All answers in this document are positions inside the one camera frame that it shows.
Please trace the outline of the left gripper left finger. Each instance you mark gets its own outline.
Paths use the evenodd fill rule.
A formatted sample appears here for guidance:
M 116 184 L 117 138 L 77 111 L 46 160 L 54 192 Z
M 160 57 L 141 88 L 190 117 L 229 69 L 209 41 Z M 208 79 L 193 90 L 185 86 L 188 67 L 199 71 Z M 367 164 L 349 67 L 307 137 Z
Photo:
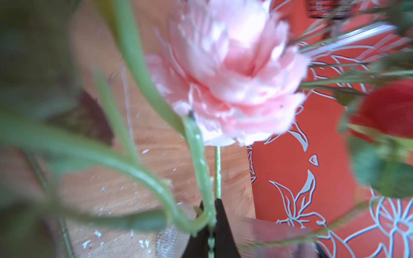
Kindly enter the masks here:
M 209 257 L 209 227 L 208 224 L 197 234 L 190 236 L 182 258 L 208 258 Z

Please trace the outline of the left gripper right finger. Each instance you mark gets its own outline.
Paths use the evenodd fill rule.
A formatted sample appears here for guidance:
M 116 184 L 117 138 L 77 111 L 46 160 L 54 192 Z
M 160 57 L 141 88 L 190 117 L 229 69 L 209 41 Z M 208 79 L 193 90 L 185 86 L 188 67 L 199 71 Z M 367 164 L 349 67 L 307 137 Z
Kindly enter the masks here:
M 221 199 L 215 200 L 216 219 L 215 226 L 215 258 L 241 258 L 234 241 L 231 227 L 225 212 L 225 208 Z

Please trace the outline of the large pink peony stem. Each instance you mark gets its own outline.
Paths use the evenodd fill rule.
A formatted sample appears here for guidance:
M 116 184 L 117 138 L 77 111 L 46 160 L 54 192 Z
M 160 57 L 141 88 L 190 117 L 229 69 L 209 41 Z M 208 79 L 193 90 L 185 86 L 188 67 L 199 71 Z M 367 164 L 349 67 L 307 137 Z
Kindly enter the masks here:
M 194 115 L 206 146 L 283 134 L 305 101 L 310 59 L 269 1 L 179 1 L 158 40 L 151 80 L 177 115 Z

